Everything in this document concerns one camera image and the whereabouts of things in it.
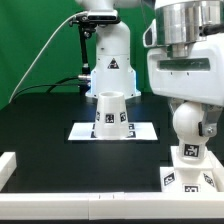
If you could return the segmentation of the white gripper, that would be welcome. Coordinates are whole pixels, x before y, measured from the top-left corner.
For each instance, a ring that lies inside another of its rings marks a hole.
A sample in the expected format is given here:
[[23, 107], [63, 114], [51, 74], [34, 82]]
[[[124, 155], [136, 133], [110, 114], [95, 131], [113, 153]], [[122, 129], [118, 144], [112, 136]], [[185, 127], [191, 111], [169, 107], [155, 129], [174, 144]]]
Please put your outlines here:
[[224, 106], [224, 44], [197, 42], [185, 59], [168, 58], [164, 48], [152, 49], [147, 62], [153, 93], [172, 97], [172, 114], [184, 100], [204, 103], [199, 135], [214, 137]]

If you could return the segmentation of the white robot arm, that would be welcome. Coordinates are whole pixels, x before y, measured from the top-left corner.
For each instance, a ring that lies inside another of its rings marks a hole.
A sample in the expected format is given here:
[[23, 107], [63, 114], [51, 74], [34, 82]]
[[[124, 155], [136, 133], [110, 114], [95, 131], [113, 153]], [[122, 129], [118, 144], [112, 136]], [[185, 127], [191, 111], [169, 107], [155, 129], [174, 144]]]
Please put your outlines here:
[[143, 34], [152, 91], [171, 99], [202, 105], [196, 123], [201, 136], [217, 133], [224, 109], [224, 0], [75, 0], [84, 8], [77, 17], [84, 35], [96, 34], [96, 65], [89, 72], [87, 95], [122, 91], [139, 95], [130, 65], [130, 30], [118, 17], [119, 8], [145, 4], [155, 18]]

